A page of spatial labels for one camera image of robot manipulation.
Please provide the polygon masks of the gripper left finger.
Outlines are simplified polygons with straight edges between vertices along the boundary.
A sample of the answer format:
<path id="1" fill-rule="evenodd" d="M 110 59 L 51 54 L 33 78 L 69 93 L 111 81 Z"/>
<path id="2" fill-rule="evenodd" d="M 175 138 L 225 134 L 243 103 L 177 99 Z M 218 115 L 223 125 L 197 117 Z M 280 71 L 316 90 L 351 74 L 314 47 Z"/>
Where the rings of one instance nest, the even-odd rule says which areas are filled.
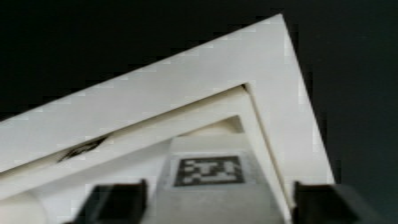
<path id="1" fill-rule="evenodd" d="M 147 182 L 95 185 L 74 219 L 63 224 L 140 224 L 147 207 Z"/>

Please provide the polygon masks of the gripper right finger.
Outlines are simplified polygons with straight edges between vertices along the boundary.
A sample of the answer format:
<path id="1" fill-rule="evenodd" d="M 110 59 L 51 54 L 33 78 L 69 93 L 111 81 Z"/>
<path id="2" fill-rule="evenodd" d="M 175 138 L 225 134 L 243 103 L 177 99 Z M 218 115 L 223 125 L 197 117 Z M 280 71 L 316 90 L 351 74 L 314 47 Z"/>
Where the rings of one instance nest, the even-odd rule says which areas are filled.
<path id="1" fill-rule="evenodd" d="M 351 187 L 294 182 L 293 224 L 389 224 Z"/>

